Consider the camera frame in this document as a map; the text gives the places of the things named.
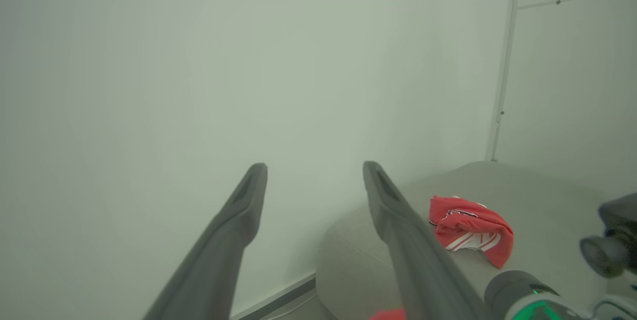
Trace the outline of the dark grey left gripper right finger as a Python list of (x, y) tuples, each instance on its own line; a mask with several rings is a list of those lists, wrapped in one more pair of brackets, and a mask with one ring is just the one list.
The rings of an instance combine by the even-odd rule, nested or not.
[(394, 266), (406, 320), (487, 320), (473, 286), (382, 166), (363, 164), (369, 211)]

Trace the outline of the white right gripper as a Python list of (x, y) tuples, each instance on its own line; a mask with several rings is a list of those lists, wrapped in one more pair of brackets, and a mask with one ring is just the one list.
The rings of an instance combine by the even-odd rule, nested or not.
[(637, 320), (637, 298), (604, 295), (592, 309), (595, 320)]

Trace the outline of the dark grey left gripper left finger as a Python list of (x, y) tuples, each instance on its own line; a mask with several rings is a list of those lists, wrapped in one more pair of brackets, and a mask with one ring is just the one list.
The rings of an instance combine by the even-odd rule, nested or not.
[(261, 222), (268, 167), (250, 166), (143, 320), (229, 320), (243, 253)]

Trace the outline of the red jersey with white trim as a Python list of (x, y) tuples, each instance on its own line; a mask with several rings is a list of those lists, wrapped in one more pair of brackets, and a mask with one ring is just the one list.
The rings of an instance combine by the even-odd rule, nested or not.
[(457, 196), (433, 196), (428, 222), (444, 249), (484, 253), (492, 266), (504, 267), (514, 247), (514, 232), (497, 212)]

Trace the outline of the black baseboard strip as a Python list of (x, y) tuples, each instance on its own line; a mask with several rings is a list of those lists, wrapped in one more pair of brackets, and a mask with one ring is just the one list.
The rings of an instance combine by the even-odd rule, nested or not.
[(266, 298), (264, 301), (231, 316), (229, 320), (262, 320), (267, 315), (314, 290), (314, 288), (316, 288), (316, 273), (311, 273), (272, 297)]

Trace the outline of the grey fabric sofa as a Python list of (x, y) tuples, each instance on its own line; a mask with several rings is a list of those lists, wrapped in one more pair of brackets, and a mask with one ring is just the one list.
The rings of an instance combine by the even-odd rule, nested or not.
[[(489, 161), (466, 164), (398, 190), (434, 235), (434, 225), (428, 222), (433, 196), (483, 204), (508, 222), (514, 247), (501, 269), (480, 251), (445, 249), (484, 304), (489, 282), (512, 270), (534, 275), (587, 309), (603, 294), (637, 298), (637, 276), (624, 272), (607, 279), (582, 256), (580, 240), (602, 236), (605, 230), (598, 214), (605, 202), (592, 190)], [(379, 311), (404, 309), (391, 255), (376, 232), (369, 204), (337, 221), (324, 236), (316, 287), (337, 320), (368, 320)], [(488, 308), (487, 320), (493, 320)]]

